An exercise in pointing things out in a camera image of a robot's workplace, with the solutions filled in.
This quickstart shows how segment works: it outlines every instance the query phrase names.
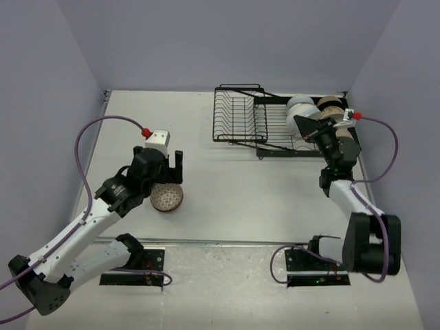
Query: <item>cable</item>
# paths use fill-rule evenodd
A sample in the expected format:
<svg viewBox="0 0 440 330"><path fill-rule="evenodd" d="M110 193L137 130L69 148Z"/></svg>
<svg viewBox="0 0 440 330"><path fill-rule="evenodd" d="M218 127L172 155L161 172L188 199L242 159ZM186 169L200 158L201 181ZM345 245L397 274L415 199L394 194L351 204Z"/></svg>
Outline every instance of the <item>cable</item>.
<svg viewBox="0 0 440 330"><path fill-rule="evenodd" d="M398 151L399 151L399 139L398 139L398 137L397 137L397 134L396 134L396 132L395 132L395 130L390 126L390 125L388 125L387 123L385 123L385 122L383 122L383 121L381 121L381 120L378 120L378 119L375 119L375 118L370 118L370 117L362 117L362 115L360 114L360 113L358 113L358 115L356 116L356 118L355 119L365 119L365 120L368 120L368 121L371 121L371 122L377 122L377 123L379 123L379 124L382 124L382 125L384 125L385 127L387 127L389 130L390 130L390 132L393 134L393 138L394 138L394 143L395 143L395 149L394 149L394 153L393 153L393 158L391 159L391 161L390 161L390 164L386 167L386 169L385 169L385 171L381 174L381 175L379 175L378 177L376 177L375 179L371 179L371 180L355 180L355 181L353 181L352 183L351 183L351 185L350 185L350 189L351 189L351 191L353 192L353 194L355 195L355 197L362 203L362 204L364 204L364 206L376 217L376 219L377 219L377 221L379 222L379 226L380 226L380 229L381 229L381 231L382 231L382 236L383 236L383 244L384 244L384 266L383 266L383 268L382 268L382 273L381 273L381 276L379 277L379 278L373 278L373 277L371 277L369 274L365 274L365 273L362 273L365 277L367 277L369 280L371 280L371 281L373 281L373 282L375 282L375 283L381 283L381 282L383 282L384 281L384 279L385 279L385 277L386 277L386 274L388 273L388 263L389 263L389 242L388 242L388 234L387 234L387 231L386 231L386 226L385 226L385 223L384 223L384 221L382 220L382 218L380 217L380 214L372 207L372 206L370 206L369 205L369 202L367 202L364 198L362 198L362 196L360 195L360 193L358 193L357 192L357 190L356 190L356 188L355 188L355 185L356 184L371 184L371 183L374 183L374 182L377 182L377 181L379 181L380 179L382 179L385 175L387 175L388 174L388 172L390 171L390 169L393 167L393 165L394 165L394 163L395 163L395 160L396 160L396 158L397 158L397 153L398 153ZM335 260L333 260L333 259L330 259L330 258L324 258L324 257L322 257L322 256L320 256L319 254L316 254L316 253L313 253L312 251L309 251L309 250L307 250L306 248L304 248L303 246L301 246L301 245L299 245L299 244L296 244L296 243L291 243L291 244L286 244L286 245L283 245L283 246L280 246L279 248L277 248L276 250L275 250L275 252L273 253L273 255L272 255L272 257L271 257L271 259L270 259L270 267L269 267L269 270L270 270L270 275L271 275L271 277L274 279L274 281L275 282L277 282L277 283L279 283L279 284L287 284L288 283L288 281L287 280L278 280L276 277L275 277L275 275L274 275L274 259L275 259L275 256L281 251L281 250L283 250L283 249L285 249L285 248L300 248L300 249L302 249L303 251L305 251L306 253L308 253L308 254L310 254L310 255L312 255L312 256L314 256L315 258L317 258L317 259L320 259L320 260L323 260L323 261L326 261L326 262L329 262L329 263L337 263L337 261L335 261Z"/></svg>
<svg viewBox="0 0 440 330"><path fill-rule="evenodd" d="M20 317L29 314L31 311L33 311L35 309L35 307L30 307L29 309L26 309L25 311L22 311L20 314L17 314L16 316L13 316L11 318L5 318L4 320L0 320L0 325L5 325L6 323L15 321L17 319L19 319Z"/></svg>
<svg viewBox="0 0 440 330"><path fill-rule="evenodd" d="M284 244L280 247L278 247L275 252L272 254L272 257L270 258L270 266L269 266L269 270L270 270L270 276L274 279L275 282L279 283L279 284L288 284L289 281L287 280L278 280L275 277L274 274L274 260L275 260L275 256L283 249L285 248L299 248L302 251L310 254L311 256L314 256L315 258L322 260L322 261L326 261L328 263L337 263L337 261L330 259L330 258L325 258L323 256L320 256L319 254L316 254L315 252L312 252L308 249L306 249L305 247L303 247L302 245L296 244L296 243L290 243L290 244Z"/></svg>
<svg viewBox="0 0 440 330"><path fill-rule="evenodd" d="M165 272L161 272L159 270L152 270L152 269L124 269L124 268L113 268L112 270L116 271L116 272L125 272L125 273L134 273L134 274L157 274L157 275L162 275L163 277L167 277L167 279L169 280L167 283L162 284L163 287L168 287L172 282L173 282L173 278L171 277L171 275L165 273Z"/></svg>
<svg viewBox="0 0 440 330"><path fill-rule="evenodd" d="M389 247L389 242L388 242L388 233L386 231L385 223L382 220L380 214L373 207L371 207L369 205L369 203L364 198L362 198L362 196L355 189L355 185L356 184L372 184L374 182L378 182L380 179L382 179L385 175L388 174L388 172L393 167L393 165L395 163L395 160L397 158L397 153L399 151L399 138L397 137L397 134L396 134L395 130L390 125L388 125L387 123L385 123L385 122L383 122L381 120L375 119L375 118L370 118L370 117L362 117L362 119L365 119L365 120L368 120L368 121L371 121L371 122L379 123L381 125L384 125L386 128L388 128L390 130L390 132L393 134L394 144L395 144L393 158L391 159L390 164L386 167L385 171L381 175L379 175L378 177L376 177L375 179L372 179L372 180L355 180L350 185L350 189L353 192L353 194L356 196L356 198L362 204L364 204L364 206L371 213L373 213L373 215L376 217L377 221L379 221L379 226L380 226L380 229L382 231L382 237L383 237L382 242L384 244L384 266L382 268L382 273L381 273L379 278L373 278L370 275L365 274L365 273L363 273L363 275L365 277L367 277L369 280L373 281L373 282L381 283L381 282L384 281L384 279L386 277L386 274L388 273L388 263L390 261L390 256L389 256L390 247Z"/></svg>
<svg viewBox="0 0 440 330"><path fill-rule="evenodd" d="M139 124L138 122L136 122L135 120L132 120L130 118L127 117L123 117L121 115L106 115L104 117L98 118L96 120L92 120L90 123L86 124L78 133L78 135L76 136L76 141L75 141L75 147L74 147L74 156L75 156L75 163L76 163L76 168L78 169L79 175L81 177L81 180L85 186L85 190L87 192L87 208L86 211L84 213L84 215L82 216L82 220L85 221L85 219L89 216L91 207L92 207L92 203L93 203L93 196L91 194L91 189L90 189L90 185L87 182L87 178L85 177L83 168L81 166L80 163L80 158L79 158L79 144L80 144L80 140L81 137L83 136L83 133L93 124L95 124L96 122L102 121L102 120L106 120L106 119L119 119L119 120L125 120L127 122L131 122L132 124L136 125L137 127L140 128L142 135L144 135L144 132L146 131L146 133L149 132L148 129L144 129L144 127L142 127L141 124ZM70 237L72 237L72 235L79 229L79 227L81 227L81 225L79 223L77 223L67 234L66 236L64 236L57 244L55 244L49 251L47 251L44 255L43 258L41 260L36 261L35 263L33 263L31 266L29 266L24 272L21 272L20 274L18 274L17 276L11 278L10 280L7 280L5 283L0 285L0 291L3 290L5 287L13 284L14 282L17 282L20 278L22 278L23 276L25 276L27 273L31 272L35 267L37 267L38 265L40 265L43 260L47 259L50 255L52 255L52 253L54 253L55 251L57 251L57 249L64 244ZM11 322L13 320L16 320L17 318L20 318L21 316L24 316L28 313L30 313L33 310L33 308L28 309L27 311L24 311L23 313L17 314L16 316L13 316L11 318L5 319L5 320L0 320L0 324L4 324L7 322Z"/></svg>

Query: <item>black wire dish rack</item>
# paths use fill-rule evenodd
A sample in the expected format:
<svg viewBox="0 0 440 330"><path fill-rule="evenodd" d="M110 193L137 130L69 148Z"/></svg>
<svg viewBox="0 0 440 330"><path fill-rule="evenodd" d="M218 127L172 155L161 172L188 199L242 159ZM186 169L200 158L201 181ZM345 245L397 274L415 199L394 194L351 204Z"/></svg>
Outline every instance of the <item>black wire dish rack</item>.
<svg viewBox="0 0 440 330"><path fill-rule="evenodd" d="M315 144L289 134L291 96L268 93L259 84L222 84L214 91L212 140L256 149L264 157L322 157ZM311 97L315 104L321 99ZM347 100L340 98L344 107Z"/></svg>

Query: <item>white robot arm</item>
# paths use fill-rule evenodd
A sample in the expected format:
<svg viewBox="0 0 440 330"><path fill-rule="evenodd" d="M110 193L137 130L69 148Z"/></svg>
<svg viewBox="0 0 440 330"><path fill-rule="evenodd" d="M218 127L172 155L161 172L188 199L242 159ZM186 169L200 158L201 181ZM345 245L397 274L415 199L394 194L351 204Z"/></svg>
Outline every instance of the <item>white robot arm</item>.
<svg viewBox="0 0 440 330"><path fill-rule="evenodd" d="M41 315L56 311L82 284L103 272L132 263L142 253L142 245L131 235L123 234L90 255L80 256L96 237L141 205L157 184L183 182L183 153L175 152L175 167L170 168L169 139L168 131L154 131L145 147L133 149L131 165L121 168L96 191L87 217L84 217L86 208L41 249L28 258L18 255L9 262L11 274L20 277L17 287Z"/></svg>
<svg viewBox="0 0 440 330"><path fill-rule="evenodd" d="M300 103L297 107L306 106L314 107L308 103ZM337 98L329 96L320 100L317 109L308 110L310 115L296 114L298 111L292 108L287 118L287 121L294 119L293 129L299 131L306 142L318 146L327 163L321 170L320 187L349 220L344 240L315 236L309 242L309 250L324 259L344 264L349 272L381 274L379 280L367 276L380 282L386 275L399 272L401 223L397 216L382 212L356 189L358 182L353 179L352 169L358 160L360 145L357 136L352 135L354 131L349 129L362 115L341 107L342 103ZM389 171L395 156L381 177Z"/></svg>

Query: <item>gray wall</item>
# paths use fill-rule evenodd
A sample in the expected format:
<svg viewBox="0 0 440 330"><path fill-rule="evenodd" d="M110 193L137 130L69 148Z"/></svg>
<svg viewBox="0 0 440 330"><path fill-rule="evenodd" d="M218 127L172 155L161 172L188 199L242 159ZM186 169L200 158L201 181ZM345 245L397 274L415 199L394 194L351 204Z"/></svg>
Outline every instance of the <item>gray wall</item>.
<svg viewBox="0 0 440 330"><path fill-rule="evenodd" d="M312 93L353 84L399 0L58 3L106 89Z"/></svg>
<svg viewBox="0 0 440 330"><path fill-rule="evenodd" d="M425 328L440 329L440 1L403 0L350 91L351 105L397 131L394 169L373 184L379 206L400 216L404 261ZM386 167L390 133L357 126L369 177Z"/></svg>
<svg viewBox="0 0 440 330"><path fill-rule="evenodd" d="M0 282L68 221L80 179L74 139L100 115L102 92L53 0L0 2ZM82 146L85 161L91 132ZM13 285L0 318L31 306ZM2 329L23 329L26 318Z"/></svg>

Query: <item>red connector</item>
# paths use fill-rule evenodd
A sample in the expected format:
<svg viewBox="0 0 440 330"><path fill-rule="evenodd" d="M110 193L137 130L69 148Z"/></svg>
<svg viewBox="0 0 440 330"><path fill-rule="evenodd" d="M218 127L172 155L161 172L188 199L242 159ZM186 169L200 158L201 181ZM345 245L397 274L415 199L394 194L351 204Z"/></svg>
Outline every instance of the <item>red connector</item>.
<svg viewBox="0 0 440 330"><path fill-rule="evenodd" d="M152 133L151 133L151 131L149 129L142 129L141 134L142 134L142 136L144 136L144 137L146 137L148 139L149 137L151 137Z"/></svg>
<svg viewBox="0 0 440 330"><path fill-rule="evenodd" d="M353 114L353 119L359 120L362 118L362 114L360 112L355 112Z"/></svg>

